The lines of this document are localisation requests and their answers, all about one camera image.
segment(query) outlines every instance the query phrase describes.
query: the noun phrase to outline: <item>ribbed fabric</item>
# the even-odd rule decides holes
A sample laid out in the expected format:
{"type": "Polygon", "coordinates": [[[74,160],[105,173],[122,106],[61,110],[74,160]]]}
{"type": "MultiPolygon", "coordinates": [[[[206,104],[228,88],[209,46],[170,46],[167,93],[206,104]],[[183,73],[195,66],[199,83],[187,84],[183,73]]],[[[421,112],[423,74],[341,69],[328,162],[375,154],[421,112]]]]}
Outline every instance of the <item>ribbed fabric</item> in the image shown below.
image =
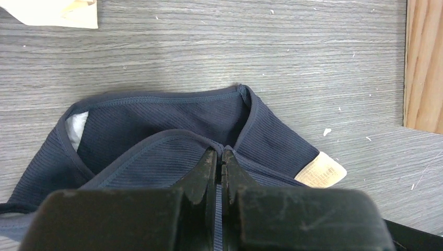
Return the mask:
{"type": "Polygon", "coordinates": [[[317,157],[319,151],[283,124],[260,98],[257,97],[256,102],[254,124],[237,152],[256,163],[294,178],[317,157]]]}
{"type": "Polygon", "coordinates": [[[8,202],[38,206],[48,194],[58,189],[76,189],[92,178],[83,173],[66,154],[53,129],[23,173],[8,202]]]}
{"type": "MultiPolygon", "coordinates": [[[[72,105],[25,170],[0,213],[0,235],[20,240],[35,210],[58,189],[163,188],[199,161],[207,147],[233,150],[262,185],[302,186],[295,175],[319,151],[278,120],[247,86],[211,92],[105,94],[72,105]],[[65,121],[88,112],[77,152],[65,121]]],[[[222,250],[217,186],[215,250],[222,250]]]]}

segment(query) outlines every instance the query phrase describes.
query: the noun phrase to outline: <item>white care label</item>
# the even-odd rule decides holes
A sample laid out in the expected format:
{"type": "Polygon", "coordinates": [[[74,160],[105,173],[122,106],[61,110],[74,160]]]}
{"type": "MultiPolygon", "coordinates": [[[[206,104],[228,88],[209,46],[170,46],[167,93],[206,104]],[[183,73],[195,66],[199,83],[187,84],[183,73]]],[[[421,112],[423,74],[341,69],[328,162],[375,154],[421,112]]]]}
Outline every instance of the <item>white care label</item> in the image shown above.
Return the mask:
{"type": "Polygon", "coordinates": [[[294,179],[309,187],[327,188],[342,180],[346,174],[347,172],[343,166],[326,153],[320,152],[294,179]]]}

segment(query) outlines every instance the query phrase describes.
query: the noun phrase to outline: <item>garment neckline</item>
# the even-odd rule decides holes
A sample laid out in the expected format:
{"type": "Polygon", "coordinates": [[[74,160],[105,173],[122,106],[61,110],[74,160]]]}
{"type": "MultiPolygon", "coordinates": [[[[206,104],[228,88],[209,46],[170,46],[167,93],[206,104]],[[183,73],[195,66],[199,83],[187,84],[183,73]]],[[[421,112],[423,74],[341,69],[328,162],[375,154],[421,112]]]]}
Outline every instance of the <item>garment neckline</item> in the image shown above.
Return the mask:
{"type": "MultiPolygon", "coordinates": [[[[193,93],[162,93],[162,92],[122,92],[122,93],[108,93],[102,94],[98,96],[93,96],[90,98],[83,99],[79,102],[73,104],[66,112],[62,115],[60,120],[58,121],[55,130],[56,134],[59,137],[62,147],[64,151],[68,155],[68,157],[73,161],[74,165],[78,168],[78,170],[82,173],[85,183],[89,182],[96,175],[86,166],[80,156],[77,154],[75,149],[73,148],[71,141],[68,137],[65,121],[72,115],[82,113],[85,111],[89,111],[90,109],[104,107],[104,106],[116,106],[116,105],[124,105],[133,103],[165,103],[165,104],[183,104],[183,103],[191,103],[191,102],[206,102],[206,101],[217,101],[222,99],[233,98],[237,95],[240,95],[244,101],[244,103],[249,107],[250,112],[249,116],[241,129],[235,145],[233,146],[234,150],[237,150],[244,137],[248,134],[249,129],[253,125],[257,113],[257,96],[255,93],[246,85],[238,85],[231,86],[223,89],[209,90],[204,92],[193,92],[193,93]]],[[[168,130],[174,131],[175,135],[177,134],[186,134],[187,130],[168,130]]],[[[160,134],[162,136],[167,136],[168,133],[163,133],[165,131],[156,133],[147,137],[145,140],[160,134]]],[[[212,140],[205,138],[209,145],[212,144],[212,140]]]]}

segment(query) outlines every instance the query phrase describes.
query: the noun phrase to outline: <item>gray wood grain surface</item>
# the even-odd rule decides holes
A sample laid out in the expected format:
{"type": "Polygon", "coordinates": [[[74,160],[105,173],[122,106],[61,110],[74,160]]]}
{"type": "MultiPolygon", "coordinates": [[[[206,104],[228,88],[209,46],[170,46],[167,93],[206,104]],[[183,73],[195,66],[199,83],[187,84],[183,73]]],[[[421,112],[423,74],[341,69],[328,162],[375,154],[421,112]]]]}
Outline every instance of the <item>gray wood grain surface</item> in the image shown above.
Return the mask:
{"type": "Polygon", "coordinates": [[[367,192],[389,220],[443,231],[443,135],[402,127],[404,0],[98,4],[98,30],[25,26],[0,10],[1,202],[72,103],[239,82],[338,159],[348,175],[337,187],[367,192]]]}

